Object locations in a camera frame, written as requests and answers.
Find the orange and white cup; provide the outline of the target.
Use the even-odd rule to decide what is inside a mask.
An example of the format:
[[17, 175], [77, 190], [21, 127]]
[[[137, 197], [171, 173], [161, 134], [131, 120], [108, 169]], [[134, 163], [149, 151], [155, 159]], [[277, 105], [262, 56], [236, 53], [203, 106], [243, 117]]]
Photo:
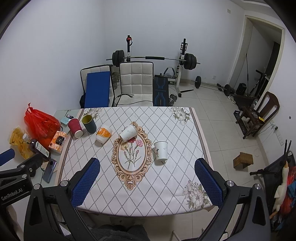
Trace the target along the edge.
[[96, 133], [96, 140], [101, 144], [105, 144], [111, 136], [112, 129], [107, 125], [102, 125]]

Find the yellow snack bag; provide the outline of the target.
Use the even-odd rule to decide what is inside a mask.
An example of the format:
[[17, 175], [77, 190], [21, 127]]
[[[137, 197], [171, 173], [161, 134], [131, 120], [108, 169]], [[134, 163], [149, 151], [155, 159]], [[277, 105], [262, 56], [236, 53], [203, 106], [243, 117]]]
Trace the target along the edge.
[[27, 160], [32, 157], [34, 153], [30, 150], [29, 144], [23, 140], [23, 135], [24, 132], [19, 126], [14, 128], [11, 132], [9, 143], [18, 150], [25, 160]]

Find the dark bottle with label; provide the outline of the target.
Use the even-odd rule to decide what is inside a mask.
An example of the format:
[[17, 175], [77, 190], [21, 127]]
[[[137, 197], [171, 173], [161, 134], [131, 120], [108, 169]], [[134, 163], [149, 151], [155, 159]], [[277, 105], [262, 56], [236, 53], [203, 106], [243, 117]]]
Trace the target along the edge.
[[41, 154], [44, 162], [50, 161], [51, 159], [50, 152], [43, 145], [41, 145], [37, 140], [31, 139], [29, 142], [29, 148], [33, 153]]

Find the dark green cup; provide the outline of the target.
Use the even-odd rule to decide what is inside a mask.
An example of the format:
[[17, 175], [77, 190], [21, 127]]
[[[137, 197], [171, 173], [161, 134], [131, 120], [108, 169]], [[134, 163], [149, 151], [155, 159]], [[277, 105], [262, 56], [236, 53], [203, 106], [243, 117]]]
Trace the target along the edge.
[[82, 123], [85, 126], [88, 133], [95, 133], [96, 132], [96, 124], [93, 120], [92, 115], [88, 114], [82, 118]]

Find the white paper cup calligraphy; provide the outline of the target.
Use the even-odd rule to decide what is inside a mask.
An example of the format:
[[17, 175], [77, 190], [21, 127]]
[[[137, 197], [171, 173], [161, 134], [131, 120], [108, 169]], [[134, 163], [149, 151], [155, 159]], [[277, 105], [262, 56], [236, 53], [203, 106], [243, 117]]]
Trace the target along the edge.
[[168, 143], [166, 141], [159, 141], [154, 144], [156, 153], [156, 160], [166, 162], [168, 159]]

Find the blue smartphone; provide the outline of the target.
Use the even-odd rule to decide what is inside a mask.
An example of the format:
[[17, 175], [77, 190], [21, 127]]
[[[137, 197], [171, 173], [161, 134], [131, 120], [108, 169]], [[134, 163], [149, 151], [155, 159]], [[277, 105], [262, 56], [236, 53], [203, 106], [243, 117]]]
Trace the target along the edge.
[[43, 180], [46, 183], [50, 183], [53, 173], [55, 171], [56, 165], [57, 165], [57, 161], [55, 161], [54, 159], [50, 159], [50, 161], [48, 161], [46, 169], [43, 173]]

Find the barbell on rack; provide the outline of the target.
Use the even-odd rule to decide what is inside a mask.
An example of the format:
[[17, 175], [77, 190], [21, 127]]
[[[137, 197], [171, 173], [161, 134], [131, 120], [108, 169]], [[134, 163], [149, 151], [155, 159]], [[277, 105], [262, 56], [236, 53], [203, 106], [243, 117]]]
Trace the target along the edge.
[[193, 54], [186, 53], [184, 58], [174, 59], [174, 58], [166, 58], [160, 56], [131, 56], [126, 57], [125, 52], [123, 50], [116, 50], [112, 53], [112, 57], [107, 59], [106, 61], [112, 61], [112, 64], [116, 67], [119, 67], [120, 63], [123, 63], [125, 60], [128, 61], [130, 59], [145, 59], [145, 60], [172, 60], [178, 61], [186, 70], [193, 70], [200, 63], [197, 61], [197, 58]]

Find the small wooden stool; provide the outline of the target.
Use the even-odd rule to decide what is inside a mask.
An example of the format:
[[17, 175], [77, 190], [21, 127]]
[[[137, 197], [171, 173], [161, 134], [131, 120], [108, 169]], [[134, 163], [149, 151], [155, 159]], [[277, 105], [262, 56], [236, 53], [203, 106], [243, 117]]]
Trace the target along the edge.
[[253, 156], [252, 154], [240, 152], [240, 154], [233, 159], [233, 167], [244, 169], [250, 165], [253, 165]]

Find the white quilted chair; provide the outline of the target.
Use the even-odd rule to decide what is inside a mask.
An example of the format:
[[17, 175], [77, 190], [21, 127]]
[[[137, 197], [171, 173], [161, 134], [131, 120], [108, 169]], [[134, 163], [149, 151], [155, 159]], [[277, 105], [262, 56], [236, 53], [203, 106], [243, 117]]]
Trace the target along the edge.
[[114, 104], [118, 106], [153, 106], [152, 92], [154, 64], [132, 61], [119, 65], [120, 94]]

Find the white chair with blue pad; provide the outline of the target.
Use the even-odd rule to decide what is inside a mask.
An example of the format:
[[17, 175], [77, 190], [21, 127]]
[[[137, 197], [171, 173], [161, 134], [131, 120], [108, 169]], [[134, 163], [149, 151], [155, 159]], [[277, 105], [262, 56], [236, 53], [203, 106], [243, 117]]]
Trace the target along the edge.
[[80, 70], [83, 95], [81, 108], [107, 108], [114, 103], [111, 65], [98, 65]]

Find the white goose plush toy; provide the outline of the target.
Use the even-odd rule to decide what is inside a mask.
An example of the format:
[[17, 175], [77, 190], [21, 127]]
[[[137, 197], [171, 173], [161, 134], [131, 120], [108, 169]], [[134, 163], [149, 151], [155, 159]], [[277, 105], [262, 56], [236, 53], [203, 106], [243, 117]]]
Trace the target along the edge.
[[285, 199], [287, 192], [287, 178], [288, 178], [289, 166], [288, 162], [285, 162], [285, 165], [282, 169], [282, 184], [278, 186], [274, 198], [275, 203], [273, 206], [273, 213], [269, 216], [269, 219], [272, 219], [280, 210], [280, 207]]

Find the orange tissue pack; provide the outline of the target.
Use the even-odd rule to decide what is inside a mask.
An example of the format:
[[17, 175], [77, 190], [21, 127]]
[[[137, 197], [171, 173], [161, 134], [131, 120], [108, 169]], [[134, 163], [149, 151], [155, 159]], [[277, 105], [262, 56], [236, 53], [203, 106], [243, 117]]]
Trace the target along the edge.
[[65, 132], [56, 131], [54, 137], [52, 138], [49, 144], [50, 150], [57, 152], [58, 154], [61, 154], [66, 138], [67, 138], [67, 134]]

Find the white weight bench rack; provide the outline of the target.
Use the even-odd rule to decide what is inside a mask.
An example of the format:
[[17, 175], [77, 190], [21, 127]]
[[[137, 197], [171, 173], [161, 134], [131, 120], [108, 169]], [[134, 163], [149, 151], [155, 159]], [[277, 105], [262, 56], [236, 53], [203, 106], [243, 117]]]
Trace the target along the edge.
[[[132, 37], [130, 35], [127, 35], [126, 42], [127, 42], [127, 57], [131, 57], [130, 47], [132, 45]], [[179, 58], [181, 58], [181, 59], [184, 58], [184, 55], [186, 54], [186, 51], [187, 51], [187, 46], [188, 46], [188, 43], [186, 42], [186, 38], [184, 38], [183, 41], [181, 42], [181, 45], [180, 45]], [[174, 72], [173, 77], [168, 78], [169, 84], [173, 84], [175, 86], [175, 90], [177, 92], [178, 97], [182, 97], [182, 93], [185, 92], [185, 90], [184, 91], [181, 91], [179, 89], [179, 87], [180, 87], [180, 81], [181, 81], [181, 76], [182, 76], [182, 71], [184, 69], [185, 68], [183, 67], [183, 65], [181, 65], [178, 62], [178, 65], [177, 65], [176, 69], [172, 68], [172, 70]]]

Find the red corrugated paper cup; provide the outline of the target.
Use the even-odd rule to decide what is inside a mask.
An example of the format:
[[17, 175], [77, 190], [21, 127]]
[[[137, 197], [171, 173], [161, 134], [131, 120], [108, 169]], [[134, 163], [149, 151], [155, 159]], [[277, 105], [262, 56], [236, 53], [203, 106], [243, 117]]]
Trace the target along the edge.
[[71, 119], [68, 123], [68, 127], [75, 138], [80, 138], [83, 136], [83, 130], [77, 118]]

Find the red plastic bag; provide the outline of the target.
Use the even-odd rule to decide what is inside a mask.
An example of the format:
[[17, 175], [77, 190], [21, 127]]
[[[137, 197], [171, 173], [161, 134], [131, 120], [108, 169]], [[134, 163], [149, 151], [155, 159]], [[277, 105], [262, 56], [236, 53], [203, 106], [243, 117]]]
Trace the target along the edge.
[[52, 115], [34, 109], [28, 104], [24, 122], [32, 138], [49, 150], [49, 145], [56, 131], [60, 130], [60, 122]]

